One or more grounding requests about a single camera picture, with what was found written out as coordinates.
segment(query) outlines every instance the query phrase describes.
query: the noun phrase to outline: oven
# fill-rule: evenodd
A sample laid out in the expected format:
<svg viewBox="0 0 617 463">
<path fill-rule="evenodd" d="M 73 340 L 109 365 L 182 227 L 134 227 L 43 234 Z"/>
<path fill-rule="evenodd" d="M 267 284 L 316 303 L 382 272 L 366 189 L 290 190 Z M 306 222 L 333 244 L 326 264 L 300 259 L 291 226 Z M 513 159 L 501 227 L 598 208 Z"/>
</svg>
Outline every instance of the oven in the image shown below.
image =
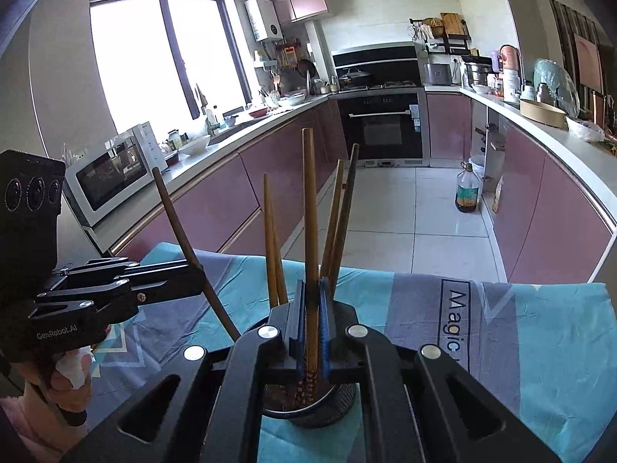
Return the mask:
<svg viewBox="0 0 617 463">
<path fill-rule="evenodd" d="M 428 167 L 424 89 L 392 88 L 337 96 L 347 150 L 360 145 L 360 167 Z"/>
</svg>

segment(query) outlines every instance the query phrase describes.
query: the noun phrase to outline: white microwave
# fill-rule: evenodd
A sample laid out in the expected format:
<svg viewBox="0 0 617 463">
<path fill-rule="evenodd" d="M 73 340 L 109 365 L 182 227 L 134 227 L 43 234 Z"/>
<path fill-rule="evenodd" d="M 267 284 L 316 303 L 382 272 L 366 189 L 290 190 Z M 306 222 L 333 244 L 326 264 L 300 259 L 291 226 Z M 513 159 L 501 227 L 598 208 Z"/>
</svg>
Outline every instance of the white microwave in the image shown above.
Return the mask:
<svg viewBox="0 0 617 463">
<path fill-rule="evenodd" d="M 79 221 L 94 226 L 167 168 L 150 123 L 93 144 L 66 171 L 68 198 Z"/>
</svg>

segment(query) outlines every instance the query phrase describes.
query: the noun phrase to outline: oil bottle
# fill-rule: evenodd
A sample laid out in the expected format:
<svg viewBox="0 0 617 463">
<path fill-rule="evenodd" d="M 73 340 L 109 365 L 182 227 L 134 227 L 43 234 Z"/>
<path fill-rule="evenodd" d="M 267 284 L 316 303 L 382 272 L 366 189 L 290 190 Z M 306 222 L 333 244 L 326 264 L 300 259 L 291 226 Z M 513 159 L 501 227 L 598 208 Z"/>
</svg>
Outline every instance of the oil bottle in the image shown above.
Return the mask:
<svg viewBox="0 0 617 463">
<path fill-rule="evenodd" d="M 477 207 L 480 179 L 469 162 L 461 163 L 463 171 L 457 176 L 457 194 L 454 202 L 461 212 L 474 212 Z"/>
</svg>

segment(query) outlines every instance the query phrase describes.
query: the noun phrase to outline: oven handle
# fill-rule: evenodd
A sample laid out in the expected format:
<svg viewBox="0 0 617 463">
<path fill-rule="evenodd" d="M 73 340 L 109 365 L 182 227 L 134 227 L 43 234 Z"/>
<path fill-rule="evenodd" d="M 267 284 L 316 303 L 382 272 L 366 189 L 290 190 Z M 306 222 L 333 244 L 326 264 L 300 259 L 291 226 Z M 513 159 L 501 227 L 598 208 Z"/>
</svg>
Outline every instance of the oven handle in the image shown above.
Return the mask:
<svg viewBox="0 0 617 463">
<path fill-rule="evenodd" d="M 389 112 L 389 113 L 366 113 L 364 115 L 354 115 L 353 113 L 350 113 L 349 118 L 385 117 L 388 115 L 411 115 L 411 111 L 405 110 L 405 111 L 395 111 L 395 112 Z"/>
</svg>

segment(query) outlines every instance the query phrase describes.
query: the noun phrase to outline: kitchen counter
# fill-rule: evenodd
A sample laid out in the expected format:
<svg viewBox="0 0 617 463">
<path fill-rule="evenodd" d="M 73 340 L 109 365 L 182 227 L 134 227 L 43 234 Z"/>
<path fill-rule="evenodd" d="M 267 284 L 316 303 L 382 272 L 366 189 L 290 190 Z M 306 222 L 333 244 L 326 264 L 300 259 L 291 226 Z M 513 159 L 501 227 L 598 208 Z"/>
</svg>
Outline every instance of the kitchen counter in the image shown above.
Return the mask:
<svg viewBox="0 0 617 463">
<path fill-rule="evenodd" d="M 518 125 L 569 167 L 617 222 L 617 157 L 605 148 L 574 137 L 567 129 L 550 127 L 525 118 L 519 109 L 493 95 L 476 94 L 458 86 L 426 86 L 425 90 L 460 92 Z"/>
<path fill-rule="evenodd" d="M 209 145 L 199 155 L 189 157 L 180 154 L 180 161 L 162 173 L 168 192 L 170 194 L 174 193 L 190 180 L 206 171 L 212 165 L 215 165 L 221 159 L 237 151 L 246 143 L 326 100 L 328 100 L 328 95 L 320 95 L 291 108 L 289 111 L 270 115 L 268 118 L 246 129 L 242 129 L 218 144 Z M 124 201 L 123 204 L 118 206 L 93 228 L 94 241 L 100 250 L 106 251 L 109 249 L 160 203 L 160 196 L 153 182 Z"/>
</svg>

